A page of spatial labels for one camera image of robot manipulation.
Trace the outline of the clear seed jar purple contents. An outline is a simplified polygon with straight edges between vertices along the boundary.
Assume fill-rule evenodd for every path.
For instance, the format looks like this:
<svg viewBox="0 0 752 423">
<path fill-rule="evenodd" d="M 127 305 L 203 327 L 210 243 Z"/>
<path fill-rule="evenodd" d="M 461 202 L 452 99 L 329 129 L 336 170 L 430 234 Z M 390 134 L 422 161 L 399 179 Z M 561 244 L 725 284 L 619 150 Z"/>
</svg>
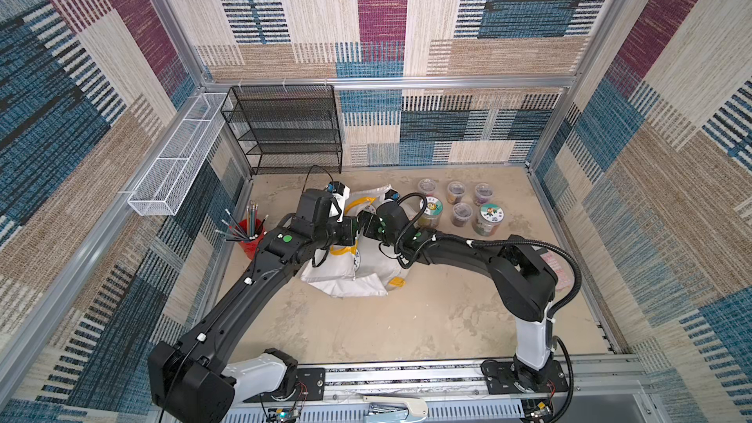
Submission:
<svg viewBox="0 0 752 423">
<path fill-rule="evenodd" d="M 473 208 L 466 203 L 457 203 L 452 207 L 452 224 L 464 227 L 473 217 Z"/>
</svg>

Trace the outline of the clear plastic seed jar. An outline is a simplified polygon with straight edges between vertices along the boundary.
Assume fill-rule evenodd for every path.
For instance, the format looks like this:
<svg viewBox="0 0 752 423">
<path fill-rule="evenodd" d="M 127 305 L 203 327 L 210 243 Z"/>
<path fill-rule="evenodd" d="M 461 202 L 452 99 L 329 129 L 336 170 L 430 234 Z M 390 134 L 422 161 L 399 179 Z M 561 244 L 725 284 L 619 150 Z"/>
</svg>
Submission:
<svg viewBox="0 0 752 423">
<path fill-rule="evenodd" d="M 418 191 L 426 197 L 435 197 L 438 184 L 432 178 L 421 179 L 417 184 Z"/>
</svg>

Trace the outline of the clear seed jar red contents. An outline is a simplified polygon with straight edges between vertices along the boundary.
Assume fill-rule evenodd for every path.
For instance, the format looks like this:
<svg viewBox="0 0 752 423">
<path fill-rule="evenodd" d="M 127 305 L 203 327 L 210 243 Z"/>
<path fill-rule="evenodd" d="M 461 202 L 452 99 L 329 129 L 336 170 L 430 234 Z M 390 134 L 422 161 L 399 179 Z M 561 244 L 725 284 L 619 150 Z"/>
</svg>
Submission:
<svg viewBox="0 0 752 423">
<path fill-rule="evenodd" d="M 446 187 L 446 198 L 451 205 L 460 203 L 465 193 L 465 185 L 458 180 L 452 180 Z"/>
</svg>

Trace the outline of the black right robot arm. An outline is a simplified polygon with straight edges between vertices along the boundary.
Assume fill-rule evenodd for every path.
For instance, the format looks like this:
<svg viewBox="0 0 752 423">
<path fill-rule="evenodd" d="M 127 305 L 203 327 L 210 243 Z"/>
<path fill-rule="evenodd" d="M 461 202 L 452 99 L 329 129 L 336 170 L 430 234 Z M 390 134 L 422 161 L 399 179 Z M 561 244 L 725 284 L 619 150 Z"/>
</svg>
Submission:
<svg viewBox="0 0 752 423">
<path fill-rule="evenodd" d="M 515 317 L 516 365 L 540 372 L 551 356 L 550 310 L 556 273 L 541 259 L 532 242 L 519 236 L 485 242 L 433 228 L 417 228 L 402 209 L 358 215 L 360 233 L 394 250 L 401 264 L 445 264 L 489 276 L 509 313 Z"/>
</svg>

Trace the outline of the green label seed jar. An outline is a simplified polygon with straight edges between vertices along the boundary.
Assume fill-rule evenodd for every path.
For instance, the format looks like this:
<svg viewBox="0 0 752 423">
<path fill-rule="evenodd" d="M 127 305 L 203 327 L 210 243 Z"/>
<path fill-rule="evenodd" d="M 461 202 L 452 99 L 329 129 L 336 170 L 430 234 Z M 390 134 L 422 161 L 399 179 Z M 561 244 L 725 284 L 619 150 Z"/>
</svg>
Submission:
<svg viewBox="0 0 752 423">
<path fill-rule="evenodd" d="M 427 206 L 418 219 L 418 225 L 427 228 L 437 228 L 444 213 L 443 202 L 433 196 L 426 197 Z"/>
</svg>

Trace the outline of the white canvas tote bag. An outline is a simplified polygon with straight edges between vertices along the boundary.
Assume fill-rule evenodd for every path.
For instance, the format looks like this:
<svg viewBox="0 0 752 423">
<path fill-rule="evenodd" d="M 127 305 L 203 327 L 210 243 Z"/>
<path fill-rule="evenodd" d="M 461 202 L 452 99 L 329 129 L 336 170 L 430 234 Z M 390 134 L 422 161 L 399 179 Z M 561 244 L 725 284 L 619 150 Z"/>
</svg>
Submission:
<svg viewBox="0 0 752 423">
<path fill-rule="evenodd" d="M 360 234 L 350 247 L 318 251 L 300 274 L 305 284 L 333 298 L 385 297 L 407 284 L 409 272 L 400 267 L 391 247 Z"/>
</svg>

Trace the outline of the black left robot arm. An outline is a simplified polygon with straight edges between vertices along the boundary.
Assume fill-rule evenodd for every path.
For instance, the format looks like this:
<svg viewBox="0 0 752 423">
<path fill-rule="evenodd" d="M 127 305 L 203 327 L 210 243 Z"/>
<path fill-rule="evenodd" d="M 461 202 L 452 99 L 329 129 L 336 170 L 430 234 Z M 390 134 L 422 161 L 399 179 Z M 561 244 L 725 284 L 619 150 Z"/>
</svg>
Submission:
<svg viewBox="0 0 752 423">
<path fill-rule="evenodd" d="M 160 342 L 148 358 L 152 401 L 181 422 L 219 422 L 228 413 L 238 380 L 224 373 L 240 339 L 271 300 L 318 250 L 352 246 L 353 217 L 313 224 L 292 217 L 266 233 L 244 275 L 215 307 L 175 344 Z"/>
</svg>

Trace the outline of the clear seed jar dark contents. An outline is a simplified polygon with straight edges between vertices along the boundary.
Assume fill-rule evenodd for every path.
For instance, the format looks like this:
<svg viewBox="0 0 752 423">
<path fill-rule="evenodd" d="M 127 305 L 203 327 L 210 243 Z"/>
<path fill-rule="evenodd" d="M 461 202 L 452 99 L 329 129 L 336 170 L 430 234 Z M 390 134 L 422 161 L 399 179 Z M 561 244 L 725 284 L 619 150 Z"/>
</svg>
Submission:
<svg viewBox="0 0 752 423">
<path fill-rule="evenodd" d="M 494 196 L 494 188 L 489 183 L 481 182 L 478 183 L 474 188 L 474 203 L 476 206 L 483 206 L 491 203 Z"/>
</svg>

